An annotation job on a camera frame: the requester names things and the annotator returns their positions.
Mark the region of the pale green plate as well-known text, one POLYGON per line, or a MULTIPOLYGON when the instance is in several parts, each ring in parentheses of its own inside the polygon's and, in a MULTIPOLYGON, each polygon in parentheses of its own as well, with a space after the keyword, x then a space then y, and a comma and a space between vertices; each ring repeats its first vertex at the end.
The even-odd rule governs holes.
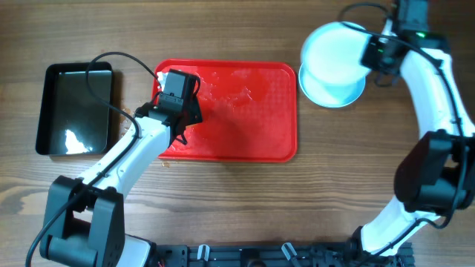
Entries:
POLYGON ((331 22, 314 30, 301 49, 304 70, 316 79, 332 85, 359 81, 370 72, 361 64, 369 36, 331 22))
POLYGON ((315 78, 301 65, 298 83, 304 95, 315 104, 324 108, 343 108, 354 103, 363 94, 366 77, 347 85, 332 85, 315 78))

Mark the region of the pale green plate top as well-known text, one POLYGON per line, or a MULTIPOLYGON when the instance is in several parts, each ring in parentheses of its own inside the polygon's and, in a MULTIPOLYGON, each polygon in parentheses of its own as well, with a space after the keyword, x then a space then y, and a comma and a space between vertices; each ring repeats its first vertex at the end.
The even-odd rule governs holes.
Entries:
POLYGON ((347 85, 332 85, 315 78, 301 65, 298 83, 304 95, 315 104, 324 108, 343 108, 354 103, 363 94, 366 77, 347 85))

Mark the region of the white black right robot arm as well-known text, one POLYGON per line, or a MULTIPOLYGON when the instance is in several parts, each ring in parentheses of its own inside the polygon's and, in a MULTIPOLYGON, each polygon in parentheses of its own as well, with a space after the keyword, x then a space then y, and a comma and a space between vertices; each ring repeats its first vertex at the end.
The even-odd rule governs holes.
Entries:
POLYGON ((427 225, 445 228, 455 211, 474 201, 474 123, 462 104, 441 36, 373 34, 361 63, 403 78, 421 135, 396 169, 394 197, 339 252, 347 263, 371 266, 401 257, 402 245, 417 231, 427 225))

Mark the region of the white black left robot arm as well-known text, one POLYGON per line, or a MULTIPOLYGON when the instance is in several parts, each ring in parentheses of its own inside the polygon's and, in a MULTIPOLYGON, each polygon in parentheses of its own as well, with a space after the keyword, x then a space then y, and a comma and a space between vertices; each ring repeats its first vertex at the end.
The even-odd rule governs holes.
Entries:
POLYGON ((186 141, 186 127, 201 121, 194 94, 160 93, 139 107, 129 131, 98 163, 76 179, 54 180, 30 250, 66 266, 151 265, 155 244, 125 233, 125 198, 162 152, 186 141))

